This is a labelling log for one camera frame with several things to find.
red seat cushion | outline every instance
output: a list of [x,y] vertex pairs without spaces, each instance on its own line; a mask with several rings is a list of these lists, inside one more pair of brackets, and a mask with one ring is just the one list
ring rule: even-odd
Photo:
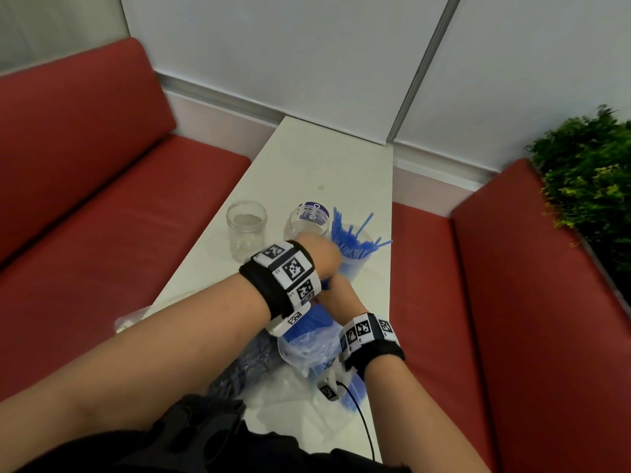
[[170,135],[2,271],[0,400],[150,305],[249,164]]
[[0,264],[175,128],[137,40],[0,77]]
[[406,364],[496,471],[451,222],[393,203],[392,238],[390,320]]
[[453,211],[505,473],[629,472],[631,324],[522,159]]

table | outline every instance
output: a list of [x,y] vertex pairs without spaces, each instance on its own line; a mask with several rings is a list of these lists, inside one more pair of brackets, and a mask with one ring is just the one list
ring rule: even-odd
[[[292,209],[308,200],[320,202],[331,215],[336,206],[344,222],[359,225],[374,212],[366,230],[373,238],[389,239],[392,146],[285,117],[147,315],[238,270],[239,264],[230,257],[225,215],[228,206],[241,199],[256,200],[266,208],[267,243],[282,240]],[[389,316],[390,247],[372,255],[353,287],[370,311]],[[257,433],[293,435],[310,453],[343,448],[370,457],[359,415],[344,416],[339,402],[328,402],[319,392],[313,393],[291,367],[282,368],[246,395],[248,428]],[[367,399],[361,408],[379,460]]]

artificial foliage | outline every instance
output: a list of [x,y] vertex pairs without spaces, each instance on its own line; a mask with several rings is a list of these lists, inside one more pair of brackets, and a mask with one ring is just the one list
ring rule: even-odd
[[613,112],[600,106],[595,118],[570,118],[527,150],[543,174],[556,225],[578,230],[628,292],[631,286],[620,283],[631,282],[631,120],[620,122]]

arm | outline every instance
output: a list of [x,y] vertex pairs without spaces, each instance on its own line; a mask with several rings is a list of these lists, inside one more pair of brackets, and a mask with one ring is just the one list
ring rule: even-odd
[[[330,241],[300,242],[320,278],[339,266]],[[0,473],[92,433],[151,426],[183,395],[205,389],[269,322],[240,274],[173,304],[0,403]]]
[[[339,275],[318,300],[341,325],[369,311]],[[399,357],[376,357],[364,377],[384,464],[404,464],[415,473],[488,473],[476,450]]]

black cable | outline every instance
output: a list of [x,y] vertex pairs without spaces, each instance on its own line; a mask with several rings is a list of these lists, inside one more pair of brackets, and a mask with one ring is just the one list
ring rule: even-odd
[[353,394],[348,389],[348,387],[344,385],[344,383],[342,383],[341,381],[337,381],[336,383],[344,387],[344,390],[346,390],[346,393],[348,393],[351,396],[353,403],[357,407],[357,411],[359,412],[359,415],[362,417],[363,427],[366,429],[366,435],[368,436],[368,443],[370,444],[370,452],[372,453],[372,461],[375,461],[375,449],[372,447],[372,439],[370,438],[370,431],[368,431],[368,425],[366,424],[366,419],[363,417],[362,409],[359,408],[359,404],[357,403],[357,400],[355,400],[355,397],[353,397]]

